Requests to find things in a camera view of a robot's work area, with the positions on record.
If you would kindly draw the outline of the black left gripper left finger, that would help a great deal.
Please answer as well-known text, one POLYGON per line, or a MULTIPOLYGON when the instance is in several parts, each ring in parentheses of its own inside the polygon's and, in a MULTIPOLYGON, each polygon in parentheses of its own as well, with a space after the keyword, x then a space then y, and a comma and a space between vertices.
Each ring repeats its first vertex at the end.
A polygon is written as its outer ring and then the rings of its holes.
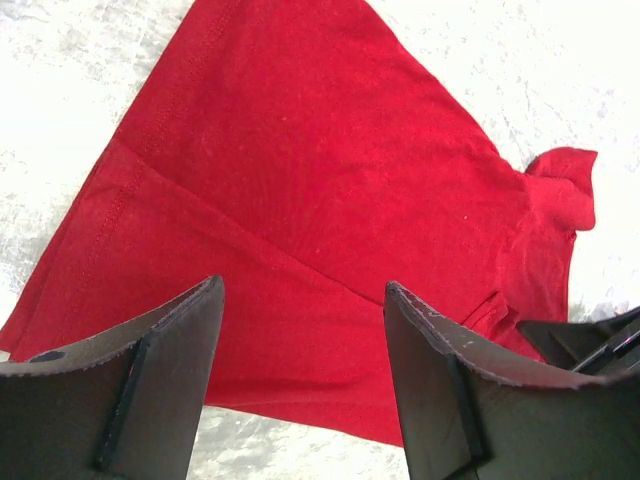
POLYGON ((5 479, 183 479, 221 327, 212 277, 82 341, 1 366, 5 479))

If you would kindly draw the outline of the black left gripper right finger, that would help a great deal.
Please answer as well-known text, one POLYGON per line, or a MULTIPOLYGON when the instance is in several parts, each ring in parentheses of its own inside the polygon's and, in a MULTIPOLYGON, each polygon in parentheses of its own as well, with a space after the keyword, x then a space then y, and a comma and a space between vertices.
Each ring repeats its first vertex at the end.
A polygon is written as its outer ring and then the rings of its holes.
POLYGON ((638 477, 639 370, 535 361, 394 282, 384 324, 411 478, 638 477))

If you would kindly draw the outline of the red t shirt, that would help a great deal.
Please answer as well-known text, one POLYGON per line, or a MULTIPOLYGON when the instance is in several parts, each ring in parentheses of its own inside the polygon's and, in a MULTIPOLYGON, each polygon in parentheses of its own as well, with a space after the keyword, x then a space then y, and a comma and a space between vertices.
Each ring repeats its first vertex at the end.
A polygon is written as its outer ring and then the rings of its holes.
POLYGON ((515 325, 568 318, 595 160, 513 169, 363 1, 198 1, 1 347, 25 360, 220 275, 208 404, 397 446, 386 284, 534 357, 515 325))

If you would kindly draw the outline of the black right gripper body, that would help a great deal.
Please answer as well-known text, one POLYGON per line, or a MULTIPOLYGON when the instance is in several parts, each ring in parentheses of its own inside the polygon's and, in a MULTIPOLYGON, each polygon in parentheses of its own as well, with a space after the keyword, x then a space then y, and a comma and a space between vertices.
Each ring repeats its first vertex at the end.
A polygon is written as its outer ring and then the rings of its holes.
POLYGON ((639 308, 605 320, 524 320, 517 329, 550 365, 577 373, 639 370, 639 308))

